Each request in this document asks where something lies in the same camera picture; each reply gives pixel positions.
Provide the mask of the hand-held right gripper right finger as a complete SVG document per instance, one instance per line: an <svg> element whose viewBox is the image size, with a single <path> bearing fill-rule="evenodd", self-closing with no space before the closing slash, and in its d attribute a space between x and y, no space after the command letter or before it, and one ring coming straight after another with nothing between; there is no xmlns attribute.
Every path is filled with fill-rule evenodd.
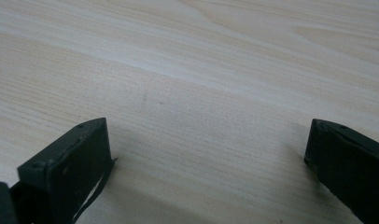
<svg viewBox="0 0 379 224"><path fill-rule="evenodd" d="M379 224L379 143L346 126L313 119L305 164L364 224Z"/></svg>

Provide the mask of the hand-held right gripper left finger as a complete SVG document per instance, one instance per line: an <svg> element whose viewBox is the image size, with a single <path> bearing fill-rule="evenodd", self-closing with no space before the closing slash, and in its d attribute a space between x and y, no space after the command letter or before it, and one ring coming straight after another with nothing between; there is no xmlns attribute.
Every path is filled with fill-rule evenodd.
<svg viewBox="0 0 379 224"><path fill-rule="evenodd" d="M11 189L21 224L75 224L102 192L115 161L105 118L78 124L18 167Z"/></svg>

